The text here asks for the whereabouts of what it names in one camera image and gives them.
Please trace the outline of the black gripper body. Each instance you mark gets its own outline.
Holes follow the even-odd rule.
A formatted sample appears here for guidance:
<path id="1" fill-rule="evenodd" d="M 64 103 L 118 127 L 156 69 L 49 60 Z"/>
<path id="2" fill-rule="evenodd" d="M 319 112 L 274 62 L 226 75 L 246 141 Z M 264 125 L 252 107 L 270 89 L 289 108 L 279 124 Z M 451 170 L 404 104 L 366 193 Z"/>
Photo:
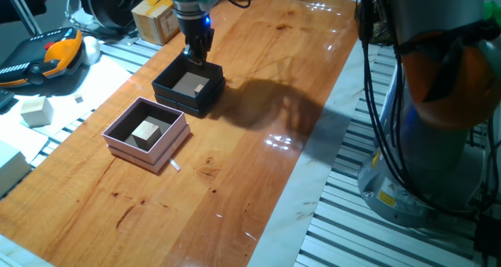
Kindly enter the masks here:
<path id="1" fill-rule="evenodd" d="M 211 18 L 202 16 L 196 19 L 180 19 L 179 27 L 185 35 L 185 43 L 192 47 L 198 41 L 201 41 L 202 46 L 210 49 L 214 37 L 214 29 L 211 27 Z"/>

